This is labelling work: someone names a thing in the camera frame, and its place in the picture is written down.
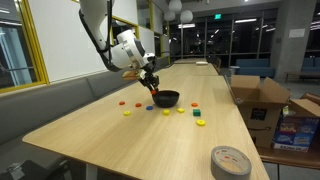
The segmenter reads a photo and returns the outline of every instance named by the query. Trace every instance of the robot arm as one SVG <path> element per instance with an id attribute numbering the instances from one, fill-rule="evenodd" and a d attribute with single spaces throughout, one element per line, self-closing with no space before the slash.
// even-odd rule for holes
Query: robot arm
<path id="1" fill-rule="evenodd" d="M 119 44 L 114 47 L 111 47 L 109 43 L 113 1 L 80 0 L 79 16 L 81 22 L 107 69 L 114 72 L 128 66 L 135 70 L 142 69 L 139 81 L 151 92 L 157 92 L 159 77 L 153 75 L 156 57 L 152 53 L 145 54 L 140 40 L 135 37 L 133 32 L 127 30 L 120 33 L 117 36 Z M 100 31 L 100 25 L 106 17 L 108 17 L 107 40 L 104 39 Z"/>

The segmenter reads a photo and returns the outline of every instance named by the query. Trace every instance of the tape roll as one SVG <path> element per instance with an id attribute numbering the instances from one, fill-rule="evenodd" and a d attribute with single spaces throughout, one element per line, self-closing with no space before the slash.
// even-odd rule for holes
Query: tape roll
<path id="1" fill-rule="evenodd" d="M 218 146 L 211 151 L 211 173 L 217 180 L 248 180 L 251 169 L 248 157 L 233 147 Z"/>

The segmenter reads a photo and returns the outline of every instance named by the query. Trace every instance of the black bowl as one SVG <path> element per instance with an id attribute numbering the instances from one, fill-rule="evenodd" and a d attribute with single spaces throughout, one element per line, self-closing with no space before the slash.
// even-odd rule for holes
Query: black bowl
<path id="1" fill-rule="evenodd" d="M 152 95 L 152 99 L 157 106 L 169 108 L 178 102 L 179 95 L 180 94 L 176 91 L 158 91 L 155 95 Z"/>

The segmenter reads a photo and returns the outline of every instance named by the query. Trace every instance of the box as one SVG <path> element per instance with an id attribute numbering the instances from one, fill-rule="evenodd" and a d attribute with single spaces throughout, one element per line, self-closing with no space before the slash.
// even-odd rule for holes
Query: box
<path id="1" fill-rule="evenodd" d="M 281 109 L 288 105 L 290 91 L 270 78 L 260 86 L 259 76 L 231 77 L 234 100 L 255 145 L 270 148 Z"/>
<path id="2" fill-rule="evenodd" d="M 320 107 L 308 99 L 290 100 L 289 115 L 279 122 L 274 148 L 307 152 L 320 122 Z"/>

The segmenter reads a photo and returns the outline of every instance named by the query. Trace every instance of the exit sign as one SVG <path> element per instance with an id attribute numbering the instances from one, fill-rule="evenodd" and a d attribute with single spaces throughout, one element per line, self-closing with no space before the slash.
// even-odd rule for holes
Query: exit sign
<path id="1" fill-rule="evenodd" d="M 216 14 L 216 15 L 214 16 L 214 19 L 221 19 L 221 14 Z"/>

